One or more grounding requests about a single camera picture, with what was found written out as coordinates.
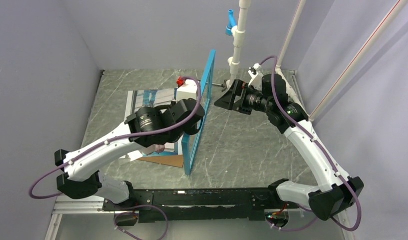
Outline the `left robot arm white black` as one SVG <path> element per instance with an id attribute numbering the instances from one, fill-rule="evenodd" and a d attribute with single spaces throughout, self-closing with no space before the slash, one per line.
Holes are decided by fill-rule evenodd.
<path id="1" fill-rule="evenodd" d="M 66 153 L 57 189 L 72 199 L 100 196 L 129 210 L 136 201 L 132 184 L 105 176 L 100 168 L 128 153 L 157 152 L 159 146 L 175 143 L 182 134 L 196 134 L 204 116 L 204 108 L 193 98 L 143 106 L 97 141 Z"/>

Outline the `blue wooden picture frame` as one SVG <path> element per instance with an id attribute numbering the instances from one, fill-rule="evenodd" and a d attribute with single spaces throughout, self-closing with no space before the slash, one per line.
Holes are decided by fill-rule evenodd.
<path id="1" fill-rule="evenodd" d="M 183 168 L 184 173 L 187 176 L 189 176 L 192 172 L 193 163 L 197 153 L 201 133 L 203 132 L 204 123 L 211 102 L 215 57 L 216 50 L 212 49 L 209 52 L 206 65 L 200 79 L 201 105 L 205 110 L 205 116 L 201 121 L 198 122 L 199 131 L 195 135 L 184 134 L 181 140 L 181 147 L 183 153 Z"/>

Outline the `printed photo with white border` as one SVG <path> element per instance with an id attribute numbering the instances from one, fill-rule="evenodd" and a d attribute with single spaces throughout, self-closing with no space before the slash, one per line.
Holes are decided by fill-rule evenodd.
<path id="1" fill-rule="evenodd" d="M 146 89 L 146 90 L 130 90 L 127 93 L 127 102 L 125 109 L 125 117 L 135 113 L 141 107 L 156 107 L 161 105 L 168 105 L 175 100 L 176 88 L 166 89 Z M 133 151 L 125 156 L 124 159 L 129 161 L 138 160 L 143 156 L 154 155 L 183 155 L 180 141 L 175 143 L 166 143 L 165 148 L 160 153 L 145 154 L 142 151 Z"/>

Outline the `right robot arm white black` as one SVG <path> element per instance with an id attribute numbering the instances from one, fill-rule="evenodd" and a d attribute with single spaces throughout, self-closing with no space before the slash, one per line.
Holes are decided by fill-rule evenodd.
<path id="1" fill-rule="evenodd" d="M 309 207 L 323 221 L 352 206 L 353 196 L 359 196 L 364 187 L 361 178 L 351 177 L 324 148 L 303 108 L 288 99 L 281 75 L 264 75 L 261 87 L 257 90 L 235 79 L 214 105 L 247 115 L 252 111 L 265 113 L 269 122 L 296 147 L 317 182 L 311 186 L 285 178 L 278 180 L 269 187 L 268 203 L 274 208 L 285 202 Z"/>

